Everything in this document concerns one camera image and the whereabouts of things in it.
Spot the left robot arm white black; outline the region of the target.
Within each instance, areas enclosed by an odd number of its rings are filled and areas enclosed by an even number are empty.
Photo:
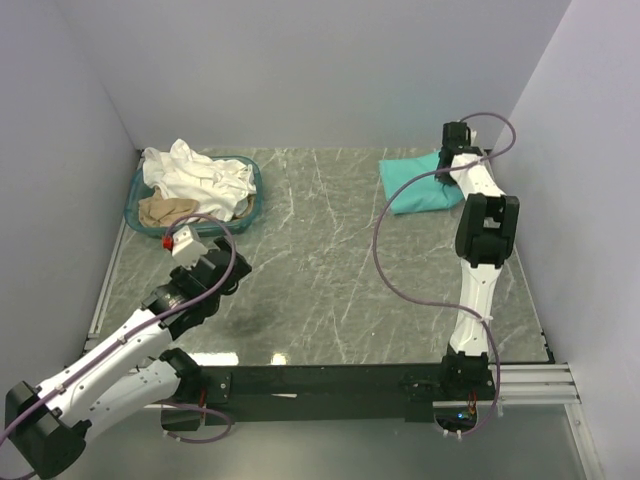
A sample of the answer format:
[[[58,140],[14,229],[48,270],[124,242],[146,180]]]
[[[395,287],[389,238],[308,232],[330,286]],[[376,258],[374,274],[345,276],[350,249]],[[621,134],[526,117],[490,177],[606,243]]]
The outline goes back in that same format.
[[[113,424],[156,402],[199,401],[206,376],[186,352],[170,348],[213,316],[251,267],[225,238],[208,249],[192,242],[191,260],[170,273],[105,341],[37,386],[16,384],[6,395],[3,441],[35,475],[51,479]]]

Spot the teal t shirt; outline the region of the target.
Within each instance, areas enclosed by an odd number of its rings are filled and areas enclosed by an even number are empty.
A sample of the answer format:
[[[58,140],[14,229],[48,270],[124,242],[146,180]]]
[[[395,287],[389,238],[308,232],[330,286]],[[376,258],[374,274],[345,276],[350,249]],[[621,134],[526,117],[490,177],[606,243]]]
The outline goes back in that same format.
[[[379,162],[379,174],[389,200],[405,183],[438,167],[439,152],[405,159]],[[404,189],[391,204],[394,215],[449,210],[464,199],[461,190],[439,182],[434,175],[420,179]]]

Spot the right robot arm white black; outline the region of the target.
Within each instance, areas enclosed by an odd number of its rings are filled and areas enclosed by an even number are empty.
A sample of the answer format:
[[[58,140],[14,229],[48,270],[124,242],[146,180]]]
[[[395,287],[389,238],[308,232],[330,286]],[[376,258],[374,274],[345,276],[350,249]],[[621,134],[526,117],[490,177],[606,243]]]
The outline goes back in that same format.
[[[443,125],[438,168],[437,180],[464,196],[454,242],[462,272],[460,308],[438,377],[442,393],[460,399],[493,384],[487,329],[497,280],[514,249],[520,202],[496,184],[464,121]]]

